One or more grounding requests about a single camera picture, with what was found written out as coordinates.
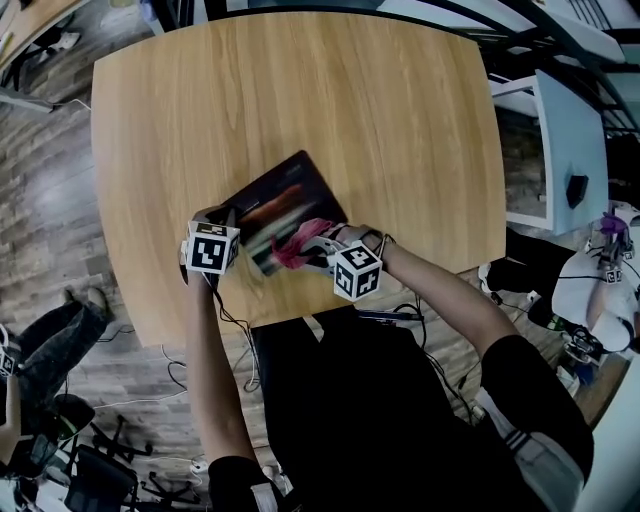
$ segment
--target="black sleeve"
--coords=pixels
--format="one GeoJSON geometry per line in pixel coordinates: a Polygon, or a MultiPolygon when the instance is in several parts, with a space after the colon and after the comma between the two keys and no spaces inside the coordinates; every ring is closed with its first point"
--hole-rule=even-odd
{"type": "Polygon", "coordinates": [[[245,457],[222,457],[209,466],[211,508],[217,512],[258,511],[251,487],[269,482],[280,505],[282,495],[260,469],[258,463],[245,457]]]}
{"type": "Polygon", "coordinates": [[[573,458],[587,481],[593,464],[591,429],[531,343],[521,336],[496,341],[482,359],[481,384],[514,427],[549,436],[573,458]]]}

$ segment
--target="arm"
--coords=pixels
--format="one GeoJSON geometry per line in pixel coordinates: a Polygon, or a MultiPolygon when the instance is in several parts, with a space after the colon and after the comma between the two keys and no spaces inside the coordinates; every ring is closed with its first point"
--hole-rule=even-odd
{"type": "Polygon", "coordinates": [[[238,387],[222,345],[209,285],[189,273],[187,383],[209,463],[230,455],[256,460],[242,416],[238,387]]]}
{"type": "Polygon", "coordinates": [[[22,432],[20,418],[20,386],[18,377],[10,375],[7,378],[6,422],[0,426],[0,462],[5,466],[11,461],[11,456],[20,440],[22,432]]]}
{"type": "MultiPolygon", "coordinates": [[[[380,239],[367,235],[363,242],[375,248],[380,239]]],[[[387,272],[422,297],[447,324],[469,340],[480,357],[500,338],[518,334],[498,306],[451,272],[397,244],[386,244],[382,259],[387,272]]]]}

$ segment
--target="chair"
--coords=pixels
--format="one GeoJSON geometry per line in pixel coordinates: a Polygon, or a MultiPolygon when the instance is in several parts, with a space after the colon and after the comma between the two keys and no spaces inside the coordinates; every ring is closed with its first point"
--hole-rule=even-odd
{"type": "Polygon", "coordinates": [[[120,512],[129,494],[133,512],[138,490],[134,471],[90,446],[79,446],[76,456],[77,475],[64,500],[71,512],[120,512]]]}
{"type": "Polygon", "coordinates": [[[98,428],[95,423],[91,423],[91,428],[93,429],[93,446],[96,448],[104,447],[107,449],[108,457],[115,457],[118,455],[122,457],[126,462],[131,463],[133,457],[135,455],[146,455],[147,457],[151,455],[153,452],[153,446],[150,443],[145,445],[144,450],[136,450],[131,446],[127,446],[118,442],[118,438],[120,437],[120,431],[122,430],[122,425],[124,424],[125,419],[118,415],[118,427],[116,428],[116,433],[113,436],[113,439],[107,437],[107,435],[98,428]]]}
{"type": "Polygon", "coordinates": [[[160,498],[159,502],[138,502],[134,505],[134,508],[139,512],[156,512],[156,511],[171,511],[174,510],[171,506],[173,502],[176,503],[188,503],[190,505],[196,505],[200,503],[200,497],[193,492],[193,484],[191,482],[187,482],[187,484],[177,491],[168,491],[165,489],[157,480],[156,473],[149,473],[149,480],[154,485],[155,489],[150,489],[147,487],[146,482],[142,482],[142,488],[150,494],[154,496],[158,496],[160,498]],[[194,495],[192,500],[182,498],[181,496],[191,491],[194,495]]]}

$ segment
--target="jeans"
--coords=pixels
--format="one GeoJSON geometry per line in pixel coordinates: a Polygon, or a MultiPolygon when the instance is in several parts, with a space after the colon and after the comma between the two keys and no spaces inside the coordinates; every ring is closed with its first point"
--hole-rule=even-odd
{"type": "Polygon", "coordinates": [[[67,374],[95,345],[108,323],[105,312],[95,304],[72,301],[40,317],[14,340],[21,348],[18,362],[24,365],[18,377],[23,434],[41,431],[42,418],[51,412],[67,374]]]}

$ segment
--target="white stripe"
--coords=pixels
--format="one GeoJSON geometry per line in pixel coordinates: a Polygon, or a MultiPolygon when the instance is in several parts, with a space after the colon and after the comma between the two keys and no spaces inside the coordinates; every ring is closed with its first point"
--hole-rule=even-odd
{"type": "Polygon", "coordinates": [[[260,512],[277,512],[278,503],[273,495],[273,488],[269,482],[251,487],[256,505],[260,512]]]}

